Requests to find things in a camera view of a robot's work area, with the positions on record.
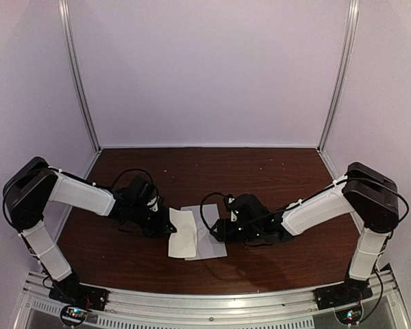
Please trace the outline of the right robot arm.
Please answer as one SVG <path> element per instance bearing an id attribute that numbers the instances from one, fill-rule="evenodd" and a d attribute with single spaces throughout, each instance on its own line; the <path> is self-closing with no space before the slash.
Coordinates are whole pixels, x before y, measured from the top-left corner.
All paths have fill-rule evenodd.
<path id="1" fill-rule="evenodd" d="M 207 226 L 218 242 L 272 245 L 289 241 L 319 224 L 341 215 L 354 213 L 364 228 L 349 263 L 345 281 L 337 295 L 350 303 L 368 284 L 374 265 L 384 246 L 402 221 L 396 183 L 363 165 L 351 163 L 346 173 L 329 186 L 305 199 L 299 199 L 274 212 L 253 194 L 223 196 L 228 218 L 217 219 Z"/>

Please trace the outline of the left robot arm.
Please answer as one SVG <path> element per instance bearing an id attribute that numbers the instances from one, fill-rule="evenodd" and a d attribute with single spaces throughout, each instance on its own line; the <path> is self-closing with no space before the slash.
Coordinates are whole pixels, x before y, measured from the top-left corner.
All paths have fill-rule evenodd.
<path id="1" fill-rule="evenodd" d="M 150 238 L 177 231 L 151 176 L 143 169 L 136 173 L 130 183 L 118 188 L 115 183 L 103 185 L 83 179 L 36 156 L 4 184 L 4 219 L 69 304 L 80 303 L 85 290 L 46 224 L 45 216 L 51 208 L 76 208 L 121 225 L 132 222 Z"/>

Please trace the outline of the grey envelope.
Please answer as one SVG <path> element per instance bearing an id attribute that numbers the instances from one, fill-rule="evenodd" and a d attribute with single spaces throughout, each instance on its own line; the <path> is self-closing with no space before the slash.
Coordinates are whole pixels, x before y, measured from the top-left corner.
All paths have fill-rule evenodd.
<path id="1" fill-rule="evenodd" d="M 207 260 L 212 258 L 227 257 L 227 248 L 224 243 L 216 241 L 204 226 L 201 215 L 200 206 L 184 206 L 183 211 L 192 211 L 197 227 L 197 253 L 195 257 L 185 258 L 184 260 Z M 203 206 L 203 217 L 209 227 L 211 227 L 219 218 L 219 210 L 217 204 L 206 204 Z"/>

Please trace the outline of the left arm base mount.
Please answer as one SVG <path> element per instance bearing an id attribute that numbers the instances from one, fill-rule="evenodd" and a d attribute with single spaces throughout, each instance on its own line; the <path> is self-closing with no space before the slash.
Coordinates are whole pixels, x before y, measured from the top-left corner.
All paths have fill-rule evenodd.
<path id="1" fill-rule="evenodd" d="M 82 285 L 77 297 L 67 297 L 57 288 L 52 288 L 49 298 L 64 303 L 59 318 L 65 326 L 75 328 L 82 325 L 94 310 L 105 310 L 108 290 Z"/>

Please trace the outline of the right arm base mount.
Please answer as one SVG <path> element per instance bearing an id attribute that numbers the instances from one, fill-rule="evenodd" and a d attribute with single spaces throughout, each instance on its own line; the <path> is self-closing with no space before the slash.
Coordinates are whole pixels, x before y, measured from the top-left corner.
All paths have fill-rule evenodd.
<path id="1" fill-rule="evenodd" d="M 344 283 L 317 288 L 314 291 L 319 310 L 333 309 L 336 319 L 344 326 L 356 326 L 364 316 L 363 300 L 373 296 L 370 288 L 362 290 L 347 287 Z"/>

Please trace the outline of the white letter sheet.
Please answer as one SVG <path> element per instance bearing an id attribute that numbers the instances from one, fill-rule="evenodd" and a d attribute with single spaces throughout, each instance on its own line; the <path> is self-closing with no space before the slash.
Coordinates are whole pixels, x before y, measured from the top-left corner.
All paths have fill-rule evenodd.
<path id="1" fill-rule="evenodd" d="M 193 212 L 170 208 L 169 219 L 176 232 L 169 237 L 168 257 L 194 258 L 197 255 L 197 226 Z"/>

